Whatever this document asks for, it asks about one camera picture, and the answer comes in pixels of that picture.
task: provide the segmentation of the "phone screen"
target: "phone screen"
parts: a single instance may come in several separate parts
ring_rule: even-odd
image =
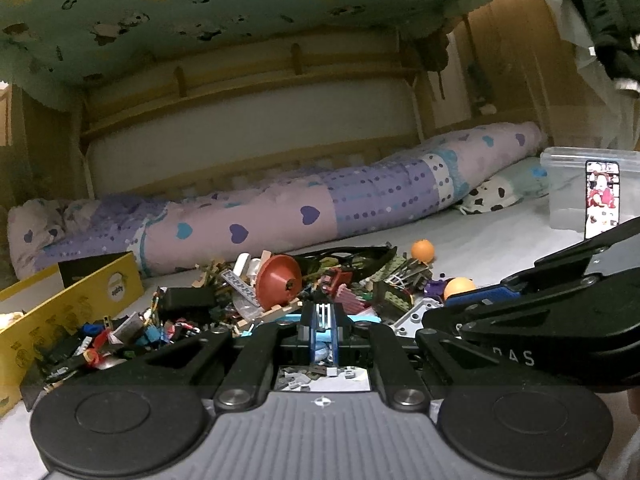
[[[617,162],[590,160],[586,176],[584,238],[589,239],[620,222],[620,167]]]

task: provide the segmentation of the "plastic bin lid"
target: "plastic bin lid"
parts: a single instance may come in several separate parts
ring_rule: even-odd
[[[545,168],[584,168],[588,160],[610,160],[620,165],[620,171],[640,172],[640,152],[553,146],[540,155]]]

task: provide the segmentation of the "plastic storage bin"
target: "plastic storage bin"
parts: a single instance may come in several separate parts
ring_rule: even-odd
[[[553,147],[540,155],[540,164],[548,174],[549,223],[553,229],[584,231],[588,160],[620,165],[620,222],[640,216],[640,152]]]

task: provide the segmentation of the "orange ball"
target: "orange ball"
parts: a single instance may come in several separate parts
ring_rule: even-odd
[[[431,263],[435,255],[436,249],[428,240],[418,240],[411,246],[411,257],[425,265]]]
[[[449,296],[453,296],[454,294],[462,294],[463,292],[469,292],[471,290],[476,290],[476,284],[469,278],[454,278],[449,283],[447,283],[447,286],[444,288],[442,297],[446,301]]]

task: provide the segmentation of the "cardboard box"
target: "cardboard box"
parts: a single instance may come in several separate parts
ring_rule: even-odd
[[[143,291],[132,253],[61,262],[0,291],[0,312],[27,312],[0,332],[0,416],[20,401],[34,345],[46,348],[63,330],[117,316]]]

